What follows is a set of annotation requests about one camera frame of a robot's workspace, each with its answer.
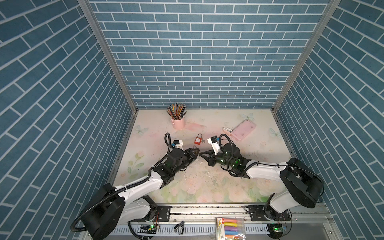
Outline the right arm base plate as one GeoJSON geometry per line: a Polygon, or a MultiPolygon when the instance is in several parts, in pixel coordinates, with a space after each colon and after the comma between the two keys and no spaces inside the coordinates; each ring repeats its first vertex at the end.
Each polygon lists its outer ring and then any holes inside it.
{"type": "Polygon", "coordinates": [[[291,214],[289,210],[278,213],[269,205],[248,205],[245,211],[250,215],[251,221],[290,221],[291,214]]]}

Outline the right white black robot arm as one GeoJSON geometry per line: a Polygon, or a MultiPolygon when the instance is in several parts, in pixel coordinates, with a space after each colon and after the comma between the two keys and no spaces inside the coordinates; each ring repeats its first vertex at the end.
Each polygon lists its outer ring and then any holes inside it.
{"type": "Polygon", "coordinates": [[[283,163],[247,159],[226,134],[209,138],[208,143],[212,149],[199,155],[209,166],[220,165],[235,178],[264,179],[285,186],[285,190],[270,194],[263,206],[264,215],[268,219],[275,219],[296,206],[313,209],[319,197],[324,194],[325,184],[321,177],[296,158],[283,163]]]}

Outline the red padlock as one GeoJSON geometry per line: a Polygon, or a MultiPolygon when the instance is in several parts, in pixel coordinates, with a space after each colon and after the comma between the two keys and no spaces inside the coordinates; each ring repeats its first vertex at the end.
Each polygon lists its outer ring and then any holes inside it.
{"type": "Polygon", "coordinates": [[[203,142],[203,136],[202,134],[198,134],[197,137],[195,138],[195,145],[200,145],[203,142]]]}

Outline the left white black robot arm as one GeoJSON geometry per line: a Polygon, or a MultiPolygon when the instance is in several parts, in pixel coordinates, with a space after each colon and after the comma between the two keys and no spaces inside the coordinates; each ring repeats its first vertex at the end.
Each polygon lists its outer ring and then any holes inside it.
{"type": "Polygon", "coordinates": [[[150,167],[145,177],[121,186],[103,185],[74,219],[70,230],[88,232],[92,239],[103,240],[119,225],[159,219],[158,205],[149,194],[169,185],[200,153],[198,148],[184,150],[183,142],[172,141],[170,133],[165,134],[165,143],[166,155],[150,167]]]}

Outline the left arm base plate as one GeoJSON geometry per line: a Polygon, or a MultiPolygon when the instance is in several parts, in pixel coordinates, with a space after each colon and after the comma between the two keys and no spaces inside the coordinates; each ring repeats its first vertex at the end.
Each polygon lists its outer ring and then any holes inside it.
{"type": "Polygon", "coordinates": [[[171,206],[151,207],[147,215],[141,219],[142,222],[169,222],[171,215],[171,206]]]}

